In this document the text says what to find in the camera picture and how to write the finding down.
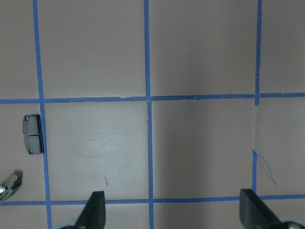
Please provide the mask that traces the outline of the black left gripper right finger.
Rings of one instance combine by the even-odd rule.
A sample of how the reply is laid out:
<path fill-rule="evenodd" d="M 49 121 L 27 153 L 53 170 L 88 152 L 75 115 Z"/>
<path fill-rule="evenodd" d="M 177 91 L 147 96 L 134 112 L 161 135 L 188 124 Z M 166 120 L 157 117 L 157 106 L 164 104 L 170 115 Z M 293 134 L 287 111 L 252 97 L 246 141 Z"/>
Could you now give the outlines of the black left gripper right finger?
<path fill-rule="evenodd" d="M 252 189 L 240 190 L 239 219 L 244 229 L 282 227 L 282 222 Z"/>

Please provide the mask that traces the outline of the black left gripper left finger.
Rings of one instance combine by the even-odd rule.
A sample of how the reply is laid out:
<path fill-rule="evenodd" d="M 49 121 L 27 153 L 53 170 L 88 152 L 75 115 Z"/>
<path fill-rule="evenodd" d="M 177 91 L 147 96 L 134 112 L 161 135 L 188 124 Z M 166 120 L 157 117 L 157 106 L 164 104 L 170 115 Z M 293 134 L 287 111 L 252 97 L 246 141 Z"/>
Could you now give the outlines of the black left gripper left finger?
<path fill-rule="evenodd" d="M 75 229 L 103 229 L 106 223 L 105 195 L 103 191 L 91 194 L 87 204 L 78 217 Z"/>

